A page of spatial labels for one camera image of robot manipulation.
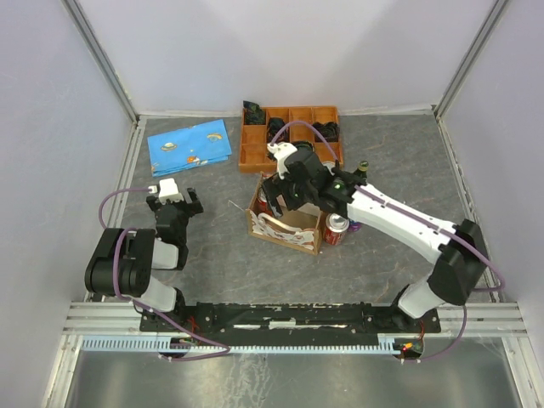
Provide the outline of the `red soda can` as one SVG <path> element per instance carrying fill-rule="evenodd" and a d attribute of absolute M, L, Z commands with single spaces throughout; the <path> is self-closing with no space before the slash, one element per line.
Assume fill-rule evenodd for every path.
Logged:
<path fill-rule="evenodd" d="M 257 205 L 258 210 L 261 213 L 267 213 L 269 211 L 268 200 L 262 189 L 260 189 L 257 194 Z"/>
<path fill-rule="evenodd" d="M 323 239 L 329 245 L 338 245 L 342 242 L 348 229 L 349 221 L 346 218 L 338 214 L 331 213 L 326 217 Z"/>

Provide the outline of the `canvas tote bag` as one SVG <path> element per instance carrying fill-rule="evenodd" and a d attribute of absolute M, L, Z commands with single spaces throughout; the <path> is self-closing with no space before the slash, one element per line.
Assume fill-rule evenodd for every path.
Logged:
<path fill-rule="evenodd" d="M 280 246 L 317 255 L 323 239 L 326 215 L 312 204 L 304 204 L 295 211 L 289 211 L 285 207 L 281 218 L 275 218 L 270 210 L 260 212 L 257 194 L 266 176 L 266 173 L 259 174 L 257 187 L 245 210 L 248 234 Z"/>

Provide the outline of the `red soda can front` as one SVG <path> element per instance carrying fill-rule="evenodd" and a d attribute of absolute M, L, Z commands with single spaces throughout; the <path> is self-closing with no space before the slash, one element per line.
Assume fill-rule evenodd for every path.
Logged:
<path fill-rule="evenodd" d="M 323 239 L 329 245 L 338 245 L 342 242 L 348 229 L 349 221 L 346 218 L 338 214 L 331 213 L 326 217 Z"/>

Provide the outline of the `green glass bottle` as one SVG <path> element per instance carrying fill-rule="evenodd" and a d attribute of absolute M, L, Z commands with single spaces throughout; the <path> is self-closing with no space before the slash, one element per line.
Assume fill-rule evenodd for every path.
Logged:
<path fill-rule="evenodd" d="M 369 162 L 360 161 L 357 166 L 357 169 L 354 171 L 354 174 L 362 179 L 367 179 L 368 169 L 369 169 Z"/>

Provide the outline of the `purple soda can front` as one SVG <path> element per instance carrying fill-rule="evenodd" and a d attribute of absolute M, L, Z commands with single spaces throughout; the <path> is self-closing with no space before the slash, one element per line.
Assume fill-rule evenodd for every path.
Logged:
<path fill-rule="evenodd" d="M 348 227 L 348 231 L 349 232 L 357 232 L 361 229 L 362 227 L 362 223 L 360 222 L 356 222 L 354 220 L 350 220 L 349 221 L 349 227 Z"/>

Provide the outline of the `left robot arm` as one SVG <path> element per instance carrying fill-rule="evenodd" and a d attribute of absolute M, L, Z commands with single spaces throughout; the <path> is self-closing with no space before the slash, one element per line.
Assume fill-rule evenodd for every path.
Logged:
<path fill-rule="evenodd" d="M 153 229 L 134 229 L 125 235 L 107 228 L 99 239 L 85 271 L 86 289 L 92 294 L 136 301 L 142 308 L 159 312 L 158 320 L 171 332 L 188 321 L 183 293 L 152 276 L 154 269 L 181 270 L 188 258 L 187 227 L 203 212 L 194 188 L 187 196 L 176 191 L 160 197 L 162 189 L 146 197 L 156 221 Z"/>

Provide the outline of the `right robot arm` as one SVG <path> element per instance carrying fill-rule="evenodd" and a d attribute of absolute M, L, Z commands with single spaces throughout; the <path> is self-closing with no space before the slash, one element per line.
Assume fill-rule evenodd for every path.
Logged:
<path fill-rule="evenodd" d="M 410 332 L 430 309 L 464 305 L 489 266 L 478 224 L 458 224 L 432 217 L 383 194 L 366 180 L 366 173 L 328 167 L 312 150 L 290 143 L 268 144 L 276 171 L 263 182 L 269 208 L 276 217 L 284 210 L 311 204 L 322 212 L 368 225 L 418 252 L 432 271 L 404 289 L 390 311 L 391 325 Z"/>

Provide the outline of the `rolled black tie right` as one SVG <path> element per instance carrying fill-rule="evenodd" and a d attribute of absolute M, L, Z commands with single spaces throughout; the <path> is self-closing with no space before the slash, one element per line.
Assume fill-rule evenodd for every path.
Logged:
<path fill-rule="evenodd" d="M 329 143 L 336 143 L 339 140 L 340 127 L 336 122 L 314 122 L 313 128 L 315 128 Z"/>

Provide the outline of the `blue space print cloth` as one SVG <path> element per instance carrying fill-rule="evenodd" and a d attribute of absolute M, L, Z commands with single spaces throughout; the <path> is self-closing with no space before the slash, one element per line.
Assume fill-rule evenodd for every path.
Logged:
<path fill-rule="evenodd" d="M 224 162 L 232 154 L 223 120 L 152 135 L 147 144 L 153 177 Z"/>

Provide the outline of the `wooden compartment tray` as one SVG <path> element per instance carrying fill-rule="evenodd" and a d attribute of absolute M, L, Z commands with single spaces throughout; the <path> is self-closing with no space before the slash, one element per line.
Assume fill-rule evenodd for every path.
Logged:
<path fill-rule="evenodd" d="M 268 157 L 267 126 L 271 117 L 281 117 L 286 123 L 304 121 L 310 125 L 314 122 L 336 122 L 339 115 L 335 106 L 279 106 L 261 107 L 266 112 L 265 125 L 245 125 L 241 120 L 241 149 L 239 169 L 243 173 L 272 173 L 276 169 L 275 162 Z M 339 161 L 344 164 L 342 137 L 336 143 L 322 142 L 313 131 L 301 124 L 289 127 L 290 143 L 308 140 L 314 145 L 314 151 L 323 162 Z"/>

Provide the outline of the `rolled black orange tie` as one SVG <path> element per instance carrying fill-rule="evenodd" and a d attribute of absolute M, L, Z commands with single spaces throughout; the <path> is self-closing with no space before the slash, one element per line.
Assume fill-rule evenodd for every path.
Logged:
<path fill-rule="evenodd" d="M 271 117 L 267 126 L 267 143 L 270 144 L 273 140 L 276 143 L 289 142 L 290 129 L 287 128 L 280 133 L 280 130 L 286 125 L 286 122 L 281 117 Z"/>

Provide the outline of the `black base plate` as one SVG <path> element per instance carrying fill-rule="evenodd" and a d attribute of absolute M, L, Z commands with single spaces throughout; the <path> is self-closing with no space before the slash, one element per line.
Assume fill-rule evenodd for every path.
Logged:
<path fill-rule="evenodd" d="M 142 332 L 174 332 L 177 326 L 216 343 L 235 346 L 374 346 L 380 334 L 420 336 L 441 332 L 438 312 L 406 317 L 393 306 L 370 303 L 197 303 L 185 317 L 144 311 Z"/>

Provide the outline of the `aluminium frame rail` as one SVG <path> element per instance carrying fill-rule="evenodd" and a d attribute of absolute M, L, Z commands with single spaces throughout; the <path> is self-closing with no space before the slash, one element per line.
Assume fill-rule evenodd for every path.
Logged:
<path fill-rule="evenodd" d="M 72 303 L 63 333 L 129 335 L 139 333 L 140 319 L 130 303 Z"/>

